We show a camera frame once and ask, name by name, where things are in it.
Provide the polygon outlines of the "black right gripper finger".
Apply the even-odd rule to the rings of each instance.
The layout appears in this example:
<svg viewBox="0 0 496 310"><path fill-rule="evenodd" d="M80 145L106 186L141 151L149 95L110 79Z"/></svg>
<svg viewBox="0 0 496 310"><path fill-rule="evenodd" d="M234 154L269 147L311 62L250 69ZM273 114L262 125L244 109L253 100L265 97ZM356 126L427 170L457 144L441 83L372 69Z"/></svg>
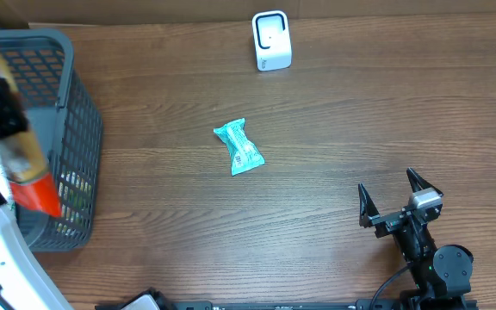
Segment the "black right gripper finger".
<svg viewBox="0 0 496 310"><path fill-rule="evenodd" d="M372 201L368 191L365 189L363 183L358 184L359 194L359 226L372 227L373 220L380 217L374 202Z"/></svg>
<svg viewBox="0 0 496 310"><path fill-rule="evenodd" d="M407 168L406 174L413 193L424 189L433 189L439 196L443 196L443 192L440 189L422 178L413 168Z"/></svg>

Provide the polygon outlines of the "white shampoo tube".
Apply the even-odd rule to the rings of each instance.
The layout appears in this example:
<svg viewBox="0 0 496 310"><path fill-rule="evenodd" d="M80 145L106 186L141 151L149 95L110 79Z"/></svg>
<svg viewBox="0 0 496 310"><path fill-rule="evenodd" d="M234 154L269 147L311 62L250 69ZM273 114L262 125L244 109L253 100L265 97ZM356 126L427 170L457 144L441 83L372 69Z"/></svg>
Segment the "white shampoo tube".
<svg viewBox="0 0 496 310"><path fill-rule="evenodd" d="M9 180L6 177L6 173L3 168L1 157L0 157L0 193L6 201L5 206L14 214L16 212L16 204L10 190Z"/></svg>

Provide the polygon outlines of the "orange spaghetti package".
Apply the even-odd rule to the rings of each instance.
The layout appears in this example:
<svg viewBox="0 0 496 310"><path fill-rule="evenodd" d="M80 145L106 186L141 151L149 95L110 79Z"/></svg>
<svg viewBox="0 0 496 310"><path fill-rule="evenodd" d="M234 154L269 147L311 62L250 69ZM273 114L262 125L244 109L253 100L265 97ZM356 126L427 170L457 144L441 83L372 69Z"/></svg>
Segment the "orange spaghetti package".
<svg viewBox="0 0 496 310"><path fill-rule="evenodd" d="M0 78L22 100L9 66L0 54ZM15 203L32 211L60 216L59 195L34 130L0 139L0 157Z"/></svg>

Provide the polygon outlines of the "green yellow snack packet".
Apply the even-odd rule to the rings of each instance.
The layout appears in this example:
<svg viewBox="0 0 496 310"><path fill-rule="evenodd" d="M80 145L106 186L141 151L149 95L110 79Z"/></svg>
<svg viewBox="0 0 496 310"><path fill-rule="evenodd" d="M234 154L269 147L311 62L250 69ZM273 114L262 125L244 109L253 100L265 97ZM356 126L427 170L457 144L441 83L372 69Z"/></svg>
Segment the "green yellow snack packet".
<svg viewBox="0 0 496 310"><path fill-rule="evenodd" d="M65 236L78 234L74 226L88 230L93 215L93 186L76 172L60 174L58 194L60 198L60 218L65 224L58 224L57 231Z"/></svg>

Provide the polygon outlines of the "teal wipes packet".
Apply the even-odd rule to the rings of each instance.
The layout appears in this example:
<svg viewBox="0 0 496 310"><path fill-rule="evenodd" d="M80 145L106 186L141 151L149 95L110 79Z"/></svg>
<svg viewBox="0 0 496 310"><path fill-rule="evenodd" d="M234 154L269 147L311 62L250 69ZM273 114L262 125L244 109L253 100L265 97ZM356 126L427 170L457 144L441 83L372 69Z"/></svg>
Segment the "teal wipes packet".
<svg viewBox="0 0 496 310"><path fill-rule="evenodd" d="M214 134L229 151L233 176L265 164L263 155L245 134L245 118L229 121L222 127L215 128Z"/></svg>

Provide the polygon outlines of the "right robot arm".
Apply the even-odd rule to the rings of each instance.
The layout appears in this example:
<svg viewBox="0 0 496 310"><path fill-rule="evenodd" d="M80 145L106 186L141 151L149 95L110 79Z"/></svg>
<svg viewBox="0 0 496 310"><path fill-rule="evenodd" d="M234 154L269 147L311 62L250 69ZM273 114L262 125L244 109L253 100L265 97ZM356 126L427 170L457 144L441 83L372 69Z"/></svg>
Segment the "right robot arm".
<svg viewBox="0 0 496 310"><path fill-rule="evenodd" d="M406 262L375 292L369 307L373 309L383 290L403 273L410 272L416 288L400 293L394 309L469 309L465 301L471 291L474 256L461 245L438 247L428 229L443 208L443 192L427 182L414 169L406 170L412 194L398 212L380 215L369 192L358 184L359 225L373 227L379 238L391 235Z"/></svg>

